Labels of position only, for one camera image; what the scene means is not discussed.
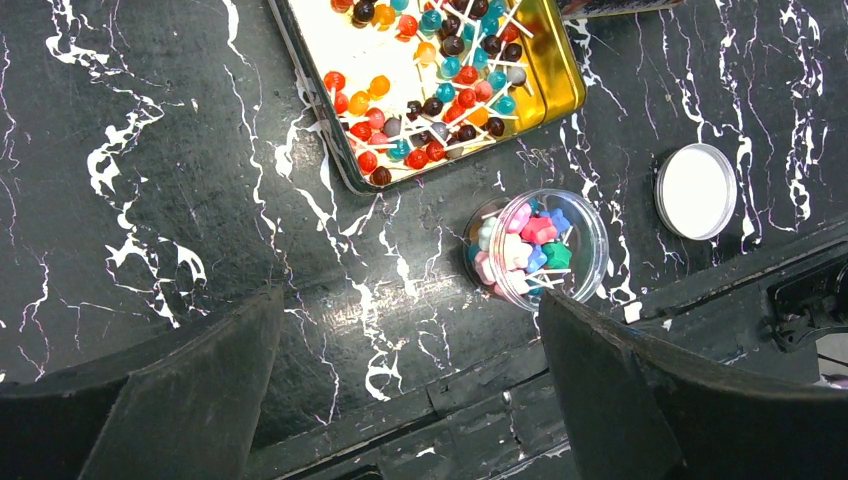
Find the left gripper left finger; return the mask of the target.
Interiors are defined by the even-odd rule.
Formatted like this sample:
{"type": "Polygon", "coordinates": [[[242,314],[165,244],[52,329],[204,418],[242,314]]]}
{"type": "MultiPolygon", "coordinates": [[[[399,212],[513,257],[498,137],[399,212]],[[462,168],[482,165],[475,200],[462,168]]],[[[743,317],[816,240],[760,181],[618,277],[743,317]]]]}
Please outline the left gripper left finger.
{"type": "Polygon", "coordinates": [[[1,389],[5,479],[239,479],[285,307],[281,288],[1,389]]]}

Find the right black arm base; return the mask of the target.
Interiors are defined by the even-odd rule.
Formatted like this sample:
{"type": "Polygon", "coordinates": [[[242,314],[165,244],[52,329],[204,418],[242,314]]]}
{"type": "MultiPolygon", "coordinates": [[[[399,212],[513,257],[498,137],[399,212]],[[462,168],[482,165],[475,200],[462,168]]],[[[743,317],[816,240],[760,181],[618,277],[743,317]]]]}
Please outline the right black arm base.
{"type": "Polygon", "coordinates": [[[806,356],[817,386],[847,388],[847,255],[792,272],[767,290],[768,336],[783,355],[806,356]]]}

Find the star candies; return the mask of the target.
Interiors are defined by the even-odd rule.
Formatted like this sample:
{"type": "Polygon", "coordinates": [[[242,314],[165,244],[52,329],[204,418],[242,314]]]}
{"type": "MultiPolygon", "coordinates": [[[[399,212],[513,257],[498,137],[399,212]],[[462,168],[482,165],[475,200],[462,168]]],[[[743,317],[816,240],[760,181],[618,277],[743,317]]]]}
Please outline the star candies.
{"type": "Polygon", "coordinates": [[[574,288],[571,230],[561,210],[544,210],[533,198],[513,206],[493,202],[467,226],[467,265],[493,294],[534,304],[548,290],[574,288]]]}

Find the white round jar lid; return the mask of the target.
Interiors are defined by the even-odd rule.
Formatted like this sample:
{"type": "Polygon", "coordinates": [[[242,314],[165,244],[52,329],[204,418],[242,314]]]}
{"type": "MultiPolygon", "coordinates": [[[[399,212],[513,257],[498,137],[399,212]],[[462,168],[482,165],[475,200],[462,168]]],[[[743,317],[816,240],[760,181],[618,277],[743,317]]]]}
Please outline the white round jar lid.
{"type": "Polygon", "coordinates": [[[686,145],[660,167],[654,187],[657,213],[676,235],[705,241],[728,225],[736,207],[736,175],[727,157],[705,143],[686,145]]]}

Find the clear plastic jar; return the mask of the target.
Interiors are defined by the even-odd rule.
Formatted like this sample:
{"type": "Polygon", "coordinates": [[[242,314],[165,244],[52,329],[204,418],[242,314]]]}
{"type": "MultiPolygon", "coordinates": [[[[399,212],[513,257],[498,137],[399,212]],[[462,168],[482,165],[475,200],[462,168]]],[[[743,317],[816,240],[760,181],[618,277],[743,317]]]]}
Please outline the clear plastic jar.
{"type": "Polygon", "coordinates": [[[609,261],[599,212],[565,190],[542,188],[490,200],[471,215],[463,240],[470,279],[530,312],[547,292],[578,302],[591,299],[609,261]]]}

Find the tin tray of lollipops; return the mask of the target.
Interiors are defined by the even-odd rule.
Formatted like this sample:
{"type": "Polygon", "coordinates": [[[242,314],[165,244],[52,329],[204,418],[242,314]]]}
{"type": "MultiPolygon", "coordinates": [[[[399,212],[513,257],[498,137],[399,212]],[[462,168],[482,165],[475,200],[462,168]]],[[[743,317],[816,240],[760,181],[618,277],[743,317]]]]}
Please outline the tin tray of lollipops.
{"type": "Polygon", "coordinates": [[[346,185],[368,195],[577,110],[552,1],[275,1],[346,185]]]}

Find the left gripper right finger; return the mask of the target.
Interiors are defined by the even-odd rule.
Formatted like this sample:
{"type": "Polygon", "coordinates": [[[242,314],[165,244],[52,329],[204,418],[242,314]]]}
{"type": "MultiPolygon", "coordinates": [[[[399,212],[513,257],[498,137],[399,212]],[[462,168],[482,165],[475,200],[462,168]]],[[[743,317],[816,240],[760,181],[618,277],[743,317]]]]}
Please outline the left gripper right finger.
{"type": "Polygon", "coordinates": [[[724,365],[559,294],[538,325],[585,479],[843,479],[847,394],[724,365]]]}

